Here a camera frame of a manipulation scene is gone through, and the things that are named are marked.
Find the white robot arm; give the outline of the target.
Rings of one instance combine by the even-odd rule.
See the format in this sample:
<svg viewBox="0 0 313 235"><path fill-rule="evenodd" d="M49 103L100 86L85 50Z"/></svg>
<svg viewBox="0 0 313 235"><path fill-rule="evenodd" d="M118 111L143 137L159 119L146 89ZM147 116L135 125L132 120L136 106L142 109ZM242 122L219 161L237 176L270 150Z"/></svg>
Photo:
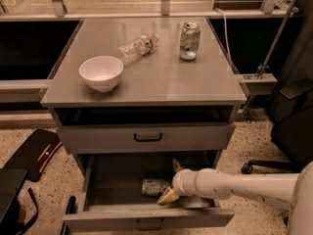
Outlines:
<svg viewBox="0 0 313 235"><path fill-rule="evenodd" d="M229 174L213 168L190 170L172 160L175 175L157 200L181 196L228 199L238 196L289 211L287 235L313 235L313 163L300 173Z"/></svg>

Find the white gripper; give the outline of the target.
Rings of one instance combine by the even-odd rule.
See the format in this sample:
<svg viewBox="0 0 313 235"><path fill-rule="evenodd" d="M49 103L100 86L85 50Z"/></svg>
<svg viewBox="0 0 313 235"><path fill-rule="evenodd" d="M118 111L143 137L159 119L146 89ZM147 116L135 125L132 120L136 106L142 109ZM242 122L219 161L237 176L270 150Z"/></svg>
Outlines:
<svg viewBox="0 0 313 235"><path fill-rule="evenodd" d="M181 163L173 159L173 170L176 173L172 180L172 186L165 189L163 194L157 200L161 206L171 204L178 200L180 196L197 196L197 178L199 173L190 169L184 169Z"/></svg>

